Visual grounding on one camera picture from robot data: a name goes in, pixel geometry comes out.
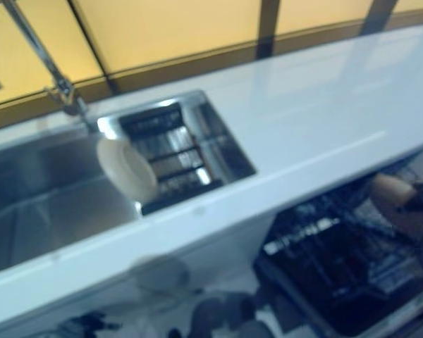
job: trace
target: open dishwasher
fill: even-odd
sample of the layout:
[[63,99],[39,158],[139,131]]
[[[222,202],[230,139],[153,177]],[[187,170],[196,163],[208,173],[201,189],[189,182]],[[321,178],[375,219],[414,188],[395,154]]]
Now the open dishwasher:
[[423,151],[277,215],[255,269],[319,335],[386,337],[423,311],[423,198],[392,183],[423,188]]

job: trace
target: chrome faucet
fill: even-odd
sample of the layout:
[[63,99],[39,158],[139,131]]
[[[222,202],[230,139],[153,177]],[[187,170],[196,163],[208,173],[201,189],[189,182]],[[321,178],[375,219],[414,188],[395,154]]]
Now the chrome faucet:
[[53,98],[56,102],[61,104],[66,114],[72,116],[79,116],[80,119],[88,126],[86,112],[87,105],[83,98],[78,94],[71,81],[61,74],[55,62],[51,58],[49,52],[42,44],[39,37],[23,15],[22,11],[18,7],[15,0],[1,0],[8,14],[12,17],[14,23],[19,27],[25,38],[30,43],[35,53],[39,56],[41,61],[45,64],[47,70],[51,73],[55,84],[55,91],[51,91],[48,88],[44,90]]

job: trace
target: white countertop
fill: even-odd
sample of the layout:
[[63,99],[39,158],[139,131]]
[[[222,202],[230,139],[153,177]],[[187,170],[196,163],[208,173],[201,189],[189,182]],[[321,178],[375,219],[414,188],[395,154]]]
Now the white countertop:
[[[257,174],[3,271],[0,323],[423,146],[423,26],[172,82],[91,109],[101,115],[194,89],[205,91]],[[66,121],[55,114],[9,127],[0,144]]]

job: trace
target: frosted glass panel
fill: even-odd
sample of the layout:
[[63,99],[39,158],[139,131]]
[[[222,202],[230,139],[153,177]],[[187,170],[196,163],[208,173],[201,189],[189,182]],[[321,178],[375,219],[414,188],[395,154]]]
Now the frosted glass panel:
[[[72,81],[101,75],[66,1],[20,0],[18,5]],[[0,85],[0,102],[52,86],[51,75],[1,4]]]
[[107,70],[257,38],[260,0],[77,0]]
[[282,0],[276,34],[364,18],[372,0]]
[[398,0],[393,12],[413,11],[423,9],[423,0]]

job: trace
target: kitchen sink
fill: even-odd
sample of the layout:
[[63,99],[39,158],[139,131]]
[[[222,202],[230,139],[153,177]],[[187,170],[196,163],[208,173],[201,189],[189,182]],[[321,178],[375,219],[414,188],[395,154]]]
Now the kitchen sink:
[[[0,150],[0,271],[253,175],[202,92],[72,125]],[[140,205],[104,174],[100,139],[126,138],[159,181]]]

